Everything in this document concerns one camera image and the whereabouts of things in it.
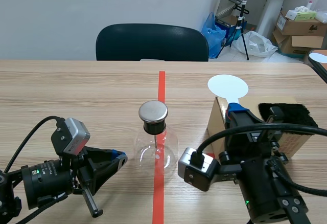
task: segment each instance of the tiled floor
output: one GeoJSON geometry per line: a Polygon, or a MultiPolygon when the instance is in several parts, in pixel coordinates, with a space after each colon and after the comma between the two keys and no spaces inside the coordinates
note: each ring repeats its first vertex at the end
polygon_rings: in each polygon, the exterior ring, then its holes
{"type": "Polygon", "coordinates": [[[283,62],[283,63],[303,63],[300,59],[286,57],[275,52],[273,55],[261,58],[249,55],[250,60],[246,59],[246,55],[232,50],[230,47],[225,47],[217,59],[209,59],[213,62],[283,62]]]}

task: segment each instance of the black chair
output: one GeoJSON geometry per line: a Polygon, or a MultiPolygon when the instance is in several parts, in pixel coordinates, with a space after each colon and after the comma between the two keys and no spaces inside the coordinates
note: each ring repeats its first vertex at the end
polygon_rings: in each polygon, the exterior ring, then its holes
{"type": "Polygon", "coordinates": [[[201,32],[179,26],[119,24],[98,35],[97,60],[208,61],[208,43],[201,32]]]}

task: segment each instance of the glass bottle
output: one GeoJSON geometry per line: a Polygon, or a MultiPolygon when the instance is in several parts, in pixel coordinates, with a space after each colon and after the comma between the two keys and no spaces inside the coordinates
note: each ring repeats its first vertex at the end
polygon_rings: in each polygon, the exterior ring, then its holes
{"type": "Polygon", "coordinates": [[[172,175],[178,161],[176,133],[166,125],[167,106],[160,101],[148,101],[138,110],[144,122],[134,141],[135,164],[142,174],[172,175]]]}

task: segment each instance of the tripod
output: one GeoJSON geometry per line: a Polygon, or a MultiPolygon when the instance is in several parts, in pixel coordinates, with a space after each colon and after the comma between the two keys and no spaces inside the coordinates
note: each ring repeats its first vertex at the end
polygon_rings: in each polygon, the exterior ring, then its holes
{"type": "MultiPolygon", "coordinates": [[[[237,24],[236,24],[236,27],[235,27],[235,29],[234,29],[234,31],[232,32],[232,34],[229,36],[229,38],[227,39],[227,41],[226,41],[226,43],[227,42],[229,42],[229,40],[231,39],[231,42],[230,42],[230,45],[229,45],[229,47],[231,47],[231,44],[232,44],[232,42],[234,41],[234,38],[235,38],[235,34],[236,34],[236,31],[237,30],[241,30],[241,35],[242,35],[242,38],[243,38],[243,44],[244,44],[244,49],[245,49],[245,53],[246,53],[246,57],[247,57],[247,60],[250,60],[250,58],[249,58],[249,55],[248,55],[248,53],[247,53],[247,48],[246,48],[246,44],[245,44],[245,39],[244,39],[244,11],[247,11],[246,9],[245,9],[245,5],[246,5],[246,3],[247,3],[247,0],[242,0],[242,1],[240,1],[240,5],[242,5],[241,7],[239,7],[238,6],[238,2],[239,2],[239,0],[229,0],[229,1],[231,1],[231,2],[233,2],[233,3],[235,3],[236,2],[236,4],[235,4],[235,9],[239,9],[239,8],[241,8],[240,9],[240,16],[239,16],[239,18],[238,18],[238,21],[237,21],[237,24]]],[[[217,55],[217,57],[216,58],[218,58],[218,56],[220,55],[220,53],[223,51],[223,49],[225,48],[225,46],[226,46],[226,43],[224,44],[224,46],[221,48],[221,50],[220,50],[220,52],[218,53],[218,55],[217,55]]]]}

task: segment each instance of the tissue box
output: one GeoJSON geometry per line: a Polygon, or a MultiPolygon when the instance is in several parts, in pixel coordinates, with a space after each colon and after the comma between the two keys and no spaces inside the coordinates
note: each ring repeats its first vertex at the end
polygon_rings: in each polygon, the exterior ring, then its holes
{"type": "Polygon", "coordinates": [[[297,12],[294,10],[289,10],[286,14],[286,18],[289,18],[293,21],[301,21],[301,20],[309,20],[314,19],[317,15],[317,12],[309,11],[309,12],[297,12]]]}
{"type": "MultiPolygon", "coordinates": [[[[297,104],[295,98],[291,96],[245,96],[239,99],[239,102],[243,107],[250,109],[250,111],[259,119],[262,119],[258,109],[260,103],[297,104]]],[[[227,108],[228,103],[225,99],[220,97],[215,98],[207,127],[210,136],[225,130],[225,114],[227,108]]],[[[281,146],[280,152],[284,152],[287,157],[291,158],[309,138],[310,136],[308,135],[296,135],[284,132],[282,138],[279,140],[279,145],[281,146]]],[[[221,138],[212,143],[216,159],[219,159],[219,153],[224,151],[224,141],[225,138],[221,138]]]]}

